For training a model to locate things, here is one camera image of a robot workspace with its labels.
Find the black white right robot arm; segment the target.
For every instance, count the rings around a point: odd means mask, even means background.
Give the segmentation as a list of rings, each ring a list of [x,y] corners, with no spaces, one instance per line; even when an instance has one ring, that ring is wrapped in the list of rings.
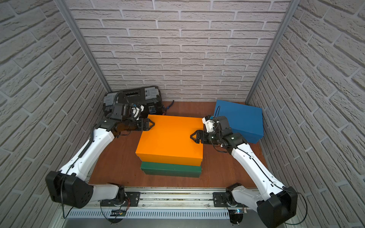
[[[253,152],[248,141],[234,133],[224,116],[206,116],[202,119],[205,130],[197,130],[190,138],[197,144],[211,144],[221,147],[245,169],[255,183],[258,193],[242,185],[232,186],[231,196],[236,203],[256,211],[263,224],[276,228],[296,215],[298,192],[286,187],[263,165]]]

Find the orange shoebox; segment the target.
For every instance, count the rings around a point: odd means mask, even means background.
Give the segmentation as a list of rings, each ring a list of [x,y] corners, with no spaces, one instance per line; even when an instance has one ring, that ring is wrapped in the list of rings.
[[[142,132],[136,155],[143,162],[201,166],[203,145],[190,136],[203,129],[201,118],[149,115],[155,123],[149,131]]]

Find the green shoebox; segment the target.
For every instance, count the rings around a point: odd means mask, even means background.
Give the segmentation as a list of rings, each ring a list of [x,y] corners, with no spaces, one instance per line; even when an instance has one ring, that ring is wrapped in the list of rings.
[[[146,175],[174,176],[199,178],[202,173],[200,166],[177,165],[155,162],[142,162],[140,169]]]

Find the blue shoebox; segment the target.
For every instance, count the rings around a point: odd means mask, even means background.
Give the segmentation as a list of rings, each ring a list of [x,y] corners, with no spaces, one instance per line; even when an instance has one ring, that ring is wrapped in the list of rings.
[[[262,109],[254,106],[217,100],[216,116],[228,119],[234,133],[240,133],[249,143],[264,136]]]

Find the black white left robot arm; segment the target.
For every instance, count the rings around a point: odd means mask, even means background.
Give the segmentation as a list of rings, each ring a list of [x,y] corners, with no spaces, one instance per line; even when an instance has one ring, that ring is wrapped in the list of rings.
[[[81,209],[90,202],[115,200],[117,205],[126,201],[125,190],[118,184],[90,185],[87,175],[104,149],[125,132],[149,131],[154,122],[143,118],[144,106],[115,103],[107,107],[107,115],[90,130],[89,139],[76,155],[59,171],[51,171],[45,177],[53,202]]]

